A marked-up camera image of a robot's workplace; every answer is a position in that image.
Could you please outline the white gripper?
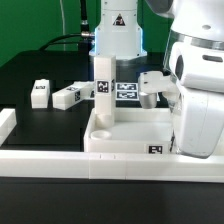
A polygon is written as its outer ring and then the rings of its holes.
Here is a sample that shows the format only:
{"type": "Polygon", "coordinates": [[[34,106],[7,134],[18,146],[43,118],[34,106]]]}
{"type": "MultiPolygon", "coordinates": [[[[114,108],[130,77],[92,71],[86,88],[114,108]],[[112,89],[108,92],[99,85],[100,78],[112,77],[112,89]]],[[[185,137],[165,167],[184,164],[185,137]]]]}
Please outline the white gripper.
{"type": "Polygon", "coordinates": [[[224,94],[184,87],[179,81],[176,85],[172,121],[178,153],[208,158],[224,129],[224,94]]]}

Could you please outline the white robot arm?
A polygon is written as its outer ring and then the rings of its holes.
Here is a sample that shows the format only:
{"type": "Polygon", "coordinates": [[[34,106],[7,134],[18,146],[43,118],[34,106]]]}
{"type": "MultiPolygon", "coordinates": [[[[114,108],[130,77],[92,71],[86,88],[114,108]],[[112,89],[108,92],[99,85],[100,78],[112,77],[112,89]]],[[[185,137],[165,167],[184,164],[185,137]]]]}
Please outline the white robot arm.
{"type": "Polygon", "coordinates": [[[164,58],[177,152],[207,158],[224,130],[224,0],[145,0],[173,20],[164,58]]]}

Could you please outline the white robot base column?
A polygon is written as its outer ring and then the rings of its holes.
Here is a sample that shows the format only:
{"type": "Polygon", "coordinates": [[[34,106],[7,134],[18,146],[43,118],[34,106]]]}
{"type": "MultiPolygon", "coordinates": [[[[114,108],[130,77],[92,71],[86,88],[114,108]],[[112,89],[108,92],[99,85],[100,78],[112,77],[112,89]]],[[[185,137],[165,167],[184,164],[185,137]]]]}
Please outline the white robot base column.
{"type": "Polygon", "coordinates": [[[143,30],[137,22],[138,0],[101,0],[101,20],[95,28],[91,56],[114,55],[117,60],[145,57],[143,30]]]}

